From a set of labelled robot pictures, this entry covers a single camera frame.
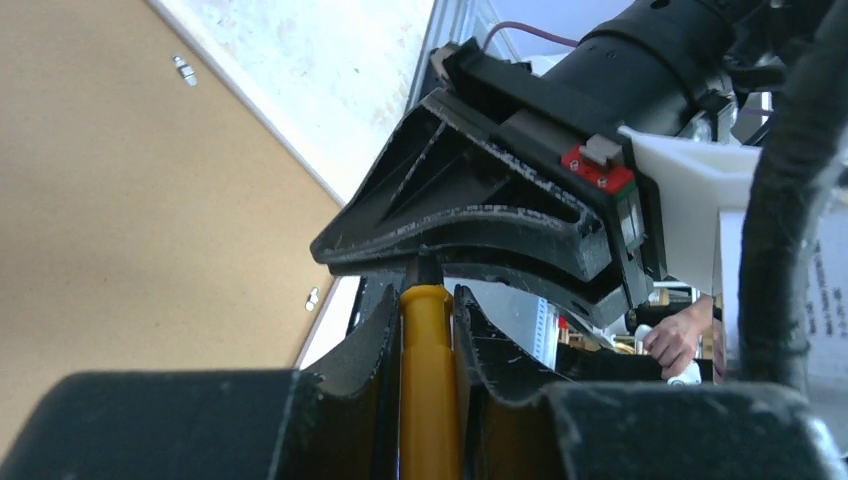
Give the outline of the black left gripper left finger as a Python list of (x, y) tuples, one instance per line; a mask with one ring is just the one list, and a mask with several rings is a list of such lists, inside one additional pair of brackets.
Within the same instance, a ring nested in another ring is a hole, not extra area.
[(293, 479), (394, 479), (397, 470), (399, 293), (300, 376), (291, 410)]

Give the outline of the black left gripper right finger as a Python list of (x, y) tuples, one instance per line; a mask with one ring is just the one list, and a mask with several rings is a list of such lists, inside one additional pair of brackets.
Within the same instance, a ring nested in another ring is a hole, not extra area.
[(453, 296), (453, 340), (466, 479), (565, 479), (550, 403), (562, 377), (495, 326), (470, 287)]

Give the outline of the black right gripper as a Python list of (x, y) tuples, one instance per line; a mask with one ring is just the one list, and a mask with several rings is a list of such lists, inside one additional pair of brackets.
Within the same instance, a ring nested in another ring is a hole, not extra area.
[(735, 20), (732, 1), (636, 1), (542, 76), (475, 40), (435, 50), (453, 94), (400, 121), (313, 258), (371, 274), (422, 254), (611, 325), (672, 266), (669, 198), (628, 132), (729, 139)]

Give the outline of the white wooden photo frame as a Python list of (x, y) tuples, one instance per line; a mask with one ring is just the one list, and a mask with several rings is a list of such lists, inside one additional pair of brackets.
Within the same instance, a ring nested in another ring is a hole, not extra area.
[(1, 5), (1, 445), (85, 370), (292, 366), (336, 201), (143, 1)]

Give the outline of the distant person's hand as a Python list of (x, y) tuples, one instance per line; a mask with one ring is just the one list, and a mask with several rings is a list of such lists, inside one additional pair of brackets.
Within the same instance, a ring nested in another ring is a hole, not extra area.
[(664, 318), (643, 337), (643, 347), (661, 366), (661, 377), (681, 375), (695, 359), (699, 339), (713, 322), (714, 299), (702, 294), (684, 310)]

